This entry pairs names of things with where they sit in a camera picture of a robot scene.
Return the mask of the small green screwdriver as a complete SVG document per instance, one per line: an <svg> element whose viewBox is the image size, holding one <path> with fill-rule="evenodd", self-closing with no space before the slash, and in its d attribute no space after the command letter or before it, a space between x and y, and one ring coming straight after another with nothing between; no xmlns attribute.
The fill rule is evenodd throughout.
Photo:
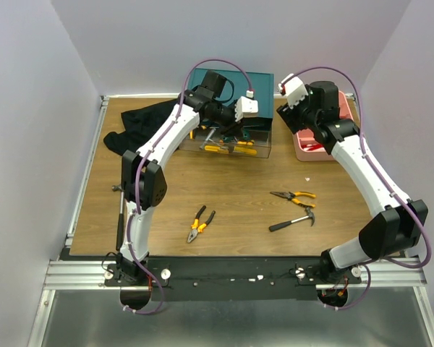
<svg viewBox="0 0 434 347"><path fill-rule="evenodd" d="M242 136L241 136L240 140L243 141L243 142L251 142L252 138L250 136L250 133L248 131L246 131L246 130L243 130L242 131Z"/></svg>

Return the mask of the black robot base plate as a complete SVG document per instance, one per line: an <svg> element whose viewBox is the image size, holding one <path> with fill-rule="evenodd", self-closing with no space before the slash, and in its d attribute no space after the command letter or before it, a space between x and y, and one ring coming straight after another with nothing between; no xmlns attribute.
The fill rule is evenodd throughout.
<svg viewBox="0 0 434 347"><path fill-rule="evenodd" d="M105 284L145 290L154 301L315 300L321 287L361 282L352 269L328 268L319 256L155 256L138 267L117 255Z"/></svg>

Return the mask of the silver T-handle wrench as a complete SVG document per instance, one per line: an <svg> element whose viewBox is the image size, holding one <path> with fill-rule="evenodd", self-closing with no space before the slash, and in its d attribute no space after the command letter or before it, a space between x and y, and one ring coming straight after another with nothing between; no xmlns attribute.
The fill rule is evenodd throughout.
<svg viewBox="0 0 434 347"><path fill-rule="evenodd" d="M205 140L202 142L200 149L204 150L205 146L208 144L208 142L212 139L214 133L216 132L216 128L211 128L207 137L205 138Z"/></svg>

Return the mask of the clear drawer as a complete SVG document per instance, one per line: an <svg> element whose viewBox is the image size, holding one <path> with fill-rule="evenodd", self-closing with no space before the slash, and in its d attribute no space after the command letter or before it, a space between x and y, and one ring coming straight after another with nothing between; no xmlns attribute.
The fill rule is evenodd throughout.
<svg viewBox="0 0 434 347"><path fill-rule="evenodd" d="M245 145L238 145L237 142L241 140L235 140L231 143L220 143L221 138L221 128L217 127L215 124L211 124L210 126L206 126L207 129L199 134L195 140L191 140L189 134L185 137L185 139L182 141L182 143L179 145L180 150L190 151L190 152L197 152L197 153L210 153L210 154L219 154L219 155L231 155L231 156L242 156L242 157L249 157L249 158L268 158L271 152L271 131L259 131L255 130L253 126L244 127L249 133L252 138L252 141L254 142L253 146L245 146ZM209 131L211 128L216 128L216 132L214 133L212 139L208 142L207 145L214 145L214 146L221 146L221 147L227 147L229 150L229 154L220 154L220 153L212 153L207 152L205 150L201 150L200 146L202 142L207 137ZM241 146L241 147L248 147L253 148L257 150L257 155L245 155L242 153L236 153L233 151L235 146Z"/></svg>

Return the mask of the black handled claw hammer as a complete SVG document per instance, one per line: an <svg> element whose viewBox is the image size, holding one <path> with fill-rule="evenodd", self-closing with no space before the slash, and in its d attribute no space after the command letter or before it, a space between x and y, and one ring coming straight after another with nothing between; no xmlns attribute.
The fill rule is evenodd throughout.
<svg viewBox="0 0 434 347"><path fill-rule="evenodd" d="M312 208L306 207L305 213L306 213L306 215L301 217L301 218L296 218L294 220L288 220L288 221L284 221L284 222L269 226L268 230L270 232L274 232L274 231L280 230L282 228L286 228L292 224L295 224L295 223L298 223L298 222L301 222L304 220L309 220L311 222L311 226L313 226L313 224L315 223L315 214L313 213Z"/></svg>

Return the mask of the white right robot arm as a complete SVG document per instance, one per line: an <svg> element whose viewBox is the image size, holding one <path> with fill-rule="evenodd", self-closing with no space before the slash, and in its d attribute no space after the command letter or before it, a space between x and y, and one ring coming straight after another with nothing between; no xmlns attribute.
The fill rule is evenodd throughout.
<svg viewBox="0 0 434 347"><path fill-rule="evenodd" d="M415 246L428 214L422 200L404 193L369 150L359 127L340 116L339 89L331 81L305 84L293 74L278 88L286 104L277 112L292 133L309 129L349 174L363 196L372 217L354 239L320 256L318 274L326 283L335 283L344 268L380 260Z"/></svg>

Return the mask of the teal drawer cabinet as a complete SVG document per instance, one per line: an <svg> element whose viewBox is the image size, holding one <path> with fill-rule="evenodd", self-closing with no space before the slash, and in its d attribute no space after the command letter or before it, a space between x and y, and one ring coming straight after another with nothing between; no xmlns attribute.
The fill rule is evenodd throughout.
<svg viewBox="0 0 434 347"><path fill-rule="evenodd" d="M258 72L242 74L240 71L219 69L196 69L190 77L187 89L192 92L203 93L209 89L210 95L216 103L221 104L225 114L234 111L236 101L246 95L247 87L251 85L254 90L254 99L258 102L258 116L243 119L244 126L253 126L255 130L271 131L273 122L273 75ZM200 125L210 126L219 123L211 119L202 119Z"/></svg>

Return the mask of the yellow black combination pliers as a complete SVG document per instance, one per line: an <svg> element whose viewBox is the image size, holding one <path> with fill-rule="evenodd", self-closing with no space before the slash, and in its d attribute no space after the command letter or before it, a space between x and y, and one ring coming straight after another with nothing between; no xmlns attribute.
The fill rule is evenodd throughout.
<svg viewBox="0 0 434 347"><path fill-rule="evenodd" d="M200 222L200 217L204 213L206 208L207 207L205 205L203 205L196 213L193 224L190 227L191 230L190 230L188 237L187 237L187 243L188 244L192 243L197 238L197 236L199 234L201 234L204 231L204 229L213 221L214 216L216 214L215 210L213 210L210 213L208 219L205 222L203 222L203 223Z"/></svg>

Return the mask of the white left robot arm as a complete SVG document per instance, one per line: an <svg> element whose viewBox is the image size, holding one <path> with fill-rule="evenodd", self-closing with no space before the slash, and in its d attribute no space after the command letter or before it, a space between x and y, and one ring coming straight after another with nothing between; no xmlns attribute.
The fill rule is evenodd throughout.
<svg viewBox="0 0 434 347"><path fill-rule="evenodd" d="M117 235L116 268L131 286L145 280L142 261L149 253L154 210L167 192L163 170L173 152L202 120L234 130L241 129L243 119L258 114L253 87L228 106L219 99L224 85L224 76L209 70L197 87L184 87L159 130L136 151L128 150L122 156L121 186L127 222L125 231Z"/></svg>

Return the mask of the yellow long nose pliers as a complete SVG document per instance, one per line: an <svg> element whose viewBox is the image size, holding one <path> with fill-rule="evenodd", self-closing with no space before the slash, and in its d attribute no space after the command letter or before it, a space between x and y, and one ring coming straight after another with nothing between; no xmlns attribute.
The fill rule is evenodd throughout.
<svg viewBox="0 0 434 347"><path fill-rule="evenodd" d="M295 205L298 205L300 207L309 207L309 208L315 208L315 204L313 203L307 203L307 202L301 202L299 200L300 197L308 197L311 199L315 199L316 195L311 192L275 192L272 191L270 194L275 195L277 197L281 197L285 200L293 202Z"/></svg>

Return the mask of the yellow screwdriver large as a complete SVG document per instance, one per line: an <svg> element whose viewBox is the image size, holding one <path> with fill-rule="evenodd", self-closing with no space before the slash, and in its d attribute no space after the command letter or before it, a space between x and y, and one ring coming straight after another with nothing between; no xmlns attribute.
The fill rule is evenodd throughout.
<svg viewBox="0 0 434 347"><path fill-rule="evenodd" d="M256 156L258 153L257 150L253 148L241 147L241 146L235 146L233 151L236 153L242 153L245 155L253 155L253 156Z"/></svg>

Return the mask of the pink compartment tray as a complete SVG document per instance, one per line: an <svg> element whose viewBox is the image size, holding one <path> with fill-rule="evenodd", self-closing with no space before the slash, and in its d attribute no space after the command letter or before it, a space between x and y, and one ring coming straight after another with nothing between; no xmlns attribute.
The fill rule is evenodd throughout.
<svg viewBox="0 0 434 347"><path fill-rule="evenodd" d="M339 116L341 119L354 120L352 111L346 95L339 91ZM302 162L311 161L331 161L333 157L329 155L325 148L318 143L309 129L304 129L292 135L294 151L298 160Z"/></svg>

